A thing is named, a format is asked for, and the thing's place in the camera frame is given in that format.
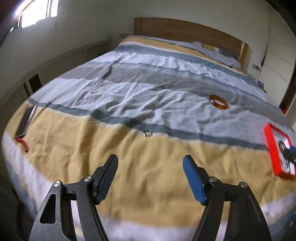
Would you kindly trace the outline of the silver bangle with clasp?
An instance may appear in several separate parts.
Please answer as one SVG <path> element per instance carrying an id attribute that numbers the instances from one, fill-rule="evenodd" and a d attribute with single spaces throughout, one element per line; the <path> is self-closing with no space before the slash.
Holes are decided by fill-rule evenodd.
<path id="1" fill-rule="evenodd" d="M 282 153 L 282 154 L 284 154 L 285 152 L 286 152 L 286 145 L 285 145 L 285 143 L 283 142 L 283 141 L 279 141 L 278 142 L 278 147 L 279 147 L 279 149 L 280 149 L 280 152 Z"/>

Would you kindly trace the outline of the red jewelry box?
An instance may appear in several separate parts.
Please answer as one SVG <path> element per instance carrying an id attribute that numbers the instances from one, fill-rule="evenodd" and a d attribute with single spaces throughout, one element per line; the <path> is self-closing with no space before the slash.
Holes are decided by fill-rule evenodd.
<path id="1" fill-rule="evenodd" d="M 270 153 L 274 175 L 284 179 L 295 179 L 295 165 L 283 157 L 283 154 L 278 147 L 279 141 L 283 141 L 288 149 L 293 146 L 290 137 L 270 123 L 264 127 L 264 134 Z"/>

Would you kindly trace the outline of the amber bangle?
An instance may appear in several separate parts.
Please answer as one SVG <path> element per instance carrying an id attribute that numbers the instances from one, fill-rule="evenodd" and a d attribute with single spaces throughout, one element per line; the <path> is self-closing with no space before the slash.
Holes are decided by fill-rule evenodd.
<path id="1" fill-rule="evenodd" d="M 209 100 L 211 104 L 218 109 L 226 110 L 229 108 L 227 102 L 220 96 L 210 95 Z"/>

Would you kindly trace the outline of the white wardrobe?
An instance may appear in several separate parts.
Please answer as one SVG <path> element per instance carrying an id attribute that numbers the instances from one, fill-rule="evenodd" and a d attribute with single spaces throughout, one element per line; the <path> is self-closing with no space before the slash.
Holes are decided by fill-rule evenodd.
<path id="1" fill-rule="evenodd" d="M 277 106 L 284 98 L 294 67 L 295 35 L 282 16 L 271 11 L 267 52 L 259 78 Z"/>

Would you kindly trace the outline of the black phone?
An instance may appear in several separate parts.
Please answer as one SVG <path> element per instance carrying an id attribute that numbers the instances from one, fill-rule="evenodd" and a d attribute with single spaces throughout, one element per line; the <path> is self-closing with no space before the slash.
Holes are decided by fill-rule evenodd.
<path id="1" fill-rule="evenodd" d="M 17 129 L 16 135 L 15 135 L 16 138 L 23 138 L 25 136 L 25 134 L 27 132 L 27 128 L 33 118 L 33 115 L 34 115 L 36 109 L 37 109 L 36 105 L 27 108 L 27 110 L 25 111 L 25 113 L 20 121 L 20 124 L 18 125 L 18 129 Z"/>

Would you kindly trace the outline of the grey pillow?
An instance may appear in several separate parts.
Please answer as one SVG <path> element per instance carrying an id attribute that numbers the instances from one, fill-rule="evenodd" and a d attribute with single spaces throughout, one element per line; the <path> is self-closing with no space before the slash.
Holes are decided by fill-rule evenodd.
<path id="1" fill-rule="evenodd" d="M 197 51 L 203 53 L 207 57 L 228 65 L 229 67 L 242 69 L 242 66 L 238 61 L 238 57 L 230 51 L 208 46 L 200 42 L 192 42 L 192 44 Z"/>

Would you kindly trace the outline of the striped bed duvet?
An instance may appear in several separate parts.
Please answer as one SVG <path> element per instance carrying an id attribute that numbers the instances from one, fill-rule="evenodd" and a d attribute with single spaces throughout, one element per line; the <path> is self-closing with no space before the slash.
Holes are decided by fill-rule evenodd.
<path id="1" fill-rule="evenodd" d="M 222 97 L 226 110 L 210 95 Z M 37 106 L 23 138 L 20 121 Z M 246 182 L 272 240 L 287 233 L 295 181 L 274 175 L 264 127 L 295 132 L 242 70 L 188 44 L 130 36 L 114 50 L 53 79 L 20 105 L 4 129 L 4 161 L 32 218 L 55 181 L 74 183 L 107 158 L 118 169 L 97 206 L 109 240 L 190 240 L 203 206 L 183 157 L 224 183 Z"/>

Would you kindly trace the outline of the wooden headboard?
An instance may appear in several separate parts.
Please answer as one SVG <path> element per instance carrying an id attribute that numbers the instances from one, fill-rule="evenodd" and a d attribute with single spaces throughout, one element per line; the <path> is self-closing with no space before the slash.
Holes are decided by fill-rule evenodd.
<path id="1" fill-rule="evenodd" d="M 198 23 L 167 19 L 136 17 L 133 21 L 133 33 L 146 37 L 157 37 L 181 42 L 201 42 L 217 48 L 228 50 L 238 56 L 244 65 L 248 44 L 220 30 Z"/>

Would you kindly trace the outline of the window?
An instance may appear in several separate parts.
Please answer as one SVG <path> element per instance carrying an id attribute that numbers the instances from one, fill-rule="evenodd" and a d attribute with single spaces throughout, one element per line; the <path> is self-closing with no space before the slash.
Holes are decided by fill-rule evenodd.
<path id="1" fill-rule="evenodd" d="M 17 18 L 10 32 L 33 26 L 40 20 L 56 17 L 59 2 L 59 0 L 24 1 L 15 12 Z"/>

